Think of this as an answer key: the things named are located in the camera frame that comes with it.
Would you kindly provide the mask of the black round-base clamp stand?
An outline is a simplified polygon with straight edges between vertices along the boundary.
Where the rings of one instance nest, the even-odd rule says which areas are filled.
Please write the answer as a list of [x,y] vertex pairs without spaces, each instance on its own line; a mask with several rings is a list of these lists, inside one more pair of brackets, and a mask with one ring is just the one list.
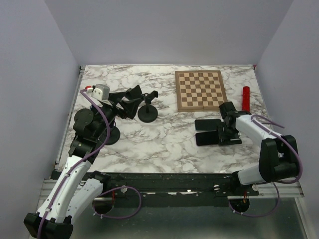
[[158,97],[157,91],[152,91],[151,93],[144,93],[143,94],[143,99],[144,99],[145,105],[142,106],[138,110],[139,120],[141,120],[142,122],[145,122],[145,123],[151,123],[157,119],[158,111],[157,111],[156,107],[151,105],[151,101],[157,97]]

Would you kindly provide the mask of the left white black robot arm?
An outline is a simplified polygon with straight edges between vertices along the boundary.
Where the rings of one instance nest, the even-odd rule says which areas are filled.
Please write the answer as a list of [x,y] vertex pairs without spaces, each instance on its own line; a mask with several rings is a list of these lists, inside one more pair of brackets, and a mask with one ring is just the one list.
[[82,178],[93,165],[105,145],[119,140],[115,118],[133,119],[143,94],[140,86],[123,92],[110,93],[108,86],[97,84],[80,91],[91,104],[74,116],[75,136],[68,151],[67,161],[52,191],[37,209],[24,219],[30,235],[35,239],[68,239],[74,223],[85,208],[97,197],[110,197],[106,208],[94,214],[105,217],[115,204],[115,192],[108,174],[95,171],[89,175],[81,189]]

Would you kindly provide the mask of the pink phone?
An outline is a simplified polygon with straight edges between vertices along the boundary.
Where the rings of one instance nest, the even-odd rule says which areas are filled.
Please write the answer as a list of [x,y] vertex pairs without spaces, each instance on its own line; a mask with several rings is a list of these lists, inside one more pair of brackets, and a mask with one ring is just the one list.
[[218,145],[219,135],[217,131],[198,132],[195,140],[197,146]]

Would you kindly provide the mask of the blue phone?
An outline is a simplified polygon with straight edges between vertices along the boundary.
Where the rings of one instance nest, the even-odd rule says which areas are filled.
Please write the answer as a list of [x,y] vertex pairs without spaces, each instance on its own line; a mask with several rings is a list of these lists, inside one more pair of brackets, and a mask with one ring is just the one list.
[[214,131],[218,130],[218,126],[222,123],[220,119],[196,119],[196,131]]

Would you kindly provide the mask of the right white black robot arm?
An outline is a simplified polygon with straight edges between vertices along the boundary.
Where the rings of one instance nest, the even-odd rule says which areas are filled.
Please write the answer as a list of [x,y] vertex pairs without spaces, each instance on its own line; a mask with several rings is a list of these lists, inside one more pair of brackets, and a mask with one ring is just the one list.
[[219,110],[223,119],[217,127],[219,145],[241,144],[239,134],[243,133],[260,147],[258,165],[232,174],[229,189],[233,194],[241,195],[252,184],[292,184],[301,178],[303,166],[293,136],[271,130],[256,118],[274,122],[248,111],[237,111],[232,102],[221,104]]

